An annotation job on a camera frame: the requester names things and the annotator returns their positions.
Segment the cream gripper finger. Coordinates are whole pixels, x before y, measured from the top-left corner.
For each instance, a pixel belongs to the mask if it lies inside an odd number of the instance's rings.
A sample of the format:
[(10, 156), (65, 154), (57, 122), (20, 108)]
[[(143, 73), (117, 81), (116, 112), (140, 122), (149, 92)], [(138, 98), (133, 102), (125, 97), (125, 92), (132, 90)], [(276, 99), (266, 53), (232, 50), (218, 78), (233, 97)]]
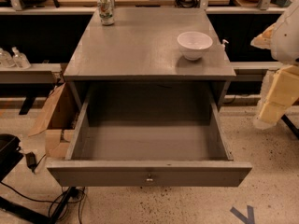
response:
[(275, 24), (267, 27), (261, 34), (254, 37), (250, 44), (258, 49), (270, 49), (272, 32), (274, 30)]
[(299, 67), (284, 65), (277, 71), (268, 70), (263, 78), (260, 95), (253, 125), (265, 130), (275, 126), (299, 99)]

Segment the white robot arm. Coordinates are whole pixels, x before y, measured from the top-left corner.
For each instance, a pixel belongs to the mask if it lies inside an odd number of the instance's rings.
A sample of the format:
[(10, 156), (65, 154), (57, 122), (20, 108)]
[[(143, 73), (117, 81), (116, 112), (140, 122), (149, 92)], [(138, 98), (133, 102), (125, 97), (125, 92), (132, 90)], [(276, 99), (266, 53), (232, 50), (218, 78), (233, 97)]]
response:
[(277, 21), (250, 44), (269, 49), (272, 58), (283, 64), (276, 72), (268, 71), (263, 78), (253, 124), (265, 130), (275, 126), (299, 99), (299, 0), (293, 1)]

